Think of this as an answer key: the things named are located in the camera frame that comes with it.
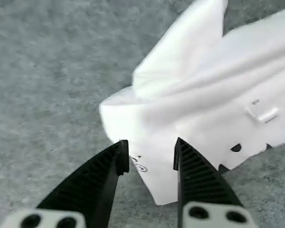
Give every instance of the gray carpet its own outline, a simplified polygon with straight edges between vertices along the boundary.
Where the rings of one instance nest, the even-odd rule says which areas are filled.
[[[131,73],[190,0],[0,0],[0,222],[33,207],[110,142],[98,105]],[[225,32],[285,8],[230,0]],[[285,146],[225,175],[261,228],[285,228]],[[112,228],[175,228],[131,165]]]

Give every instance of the black sticker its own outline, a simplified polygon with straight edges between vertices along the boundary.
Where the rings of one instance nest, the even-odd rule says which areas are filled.
[[[269,150],[269,149],[271,149],[271,148],[272,148],[272,146],[271,146],[271,145],[266,144],[266,150]]]
[[[237,144],[237,145],[235,145],[234,147],[231,148],[231,150],[233,152],[239,152],[241,149],[242,149],[241,144]]]
[[[230,171],[230,169],[226,168],[226,167],[225,167],[224,165],[222,165],[222,164],[219,165],[219,167],[218,167],[218,172],[219,172],[220,174],[223,174],[223,173],[228,172],[228,171]]]

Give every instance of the black mark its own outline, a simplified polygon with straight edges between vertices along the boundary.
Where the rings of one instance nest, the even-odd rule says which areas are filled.
[[[144,167],[143,165],[140,165],[140,164],[137,164],[137,163],[135,165],[136,165],[136,167],[138,168],[138,170],[140,172],[147,172],[148,171],[148,169],[146,167]]]
[[[220,174],[223,174],[223,173],[228,172],[228,171],[230,171],[230,169],[226,168],[226,167],[225,167],[224,165],[222,165],[222,164],[219,165],[219,167],[218,167],[218,172],[219,172]]]
[[[234,147],[231,148],[231,150],[233,152],[239,152],[241,149],[242,149],[241,144],[237,144],[237,145],[235,145]]]
[[[272,146],[271,146],[271,145],[266,144],[266,150],[269,150],[269,149],[271,149],[271,148],[272,148]]]
[[[267,120],[265,123],[268,123],[268,122],[270,122],[270,121],[272,121],[272,120],[274,120],[274,119],[276,119],[276,118],[277,118],[277,115],[275,115],[275,116],[272,117],[271,119]]]
[[[259,103],[259,99],[257,99],[257,100],[255,100],[255,101],[251,102],[251,104],[253,104],[253,105],[255,105],[255,104],[257,104],[257,103]]]

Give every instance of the crumpled cloth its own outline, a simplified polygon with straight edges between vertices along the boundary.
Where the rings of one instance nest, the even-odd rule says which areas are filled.
[[[285,143],[285,10],[223,36],[227,0],[197,0],[100,104],[157,205],[177,201],[180,137],[216,169]]]

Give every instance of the white fabric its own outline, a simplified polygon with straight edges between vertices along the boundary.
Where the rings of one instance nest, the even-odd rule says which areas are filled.
[[[285,10],[222,36],[227,0],[195,1],[127,87],[100,104],[154,201],[177,201],[178,137],[218,169],[285,143]],[[241,150],[231,150],[240,144]]]

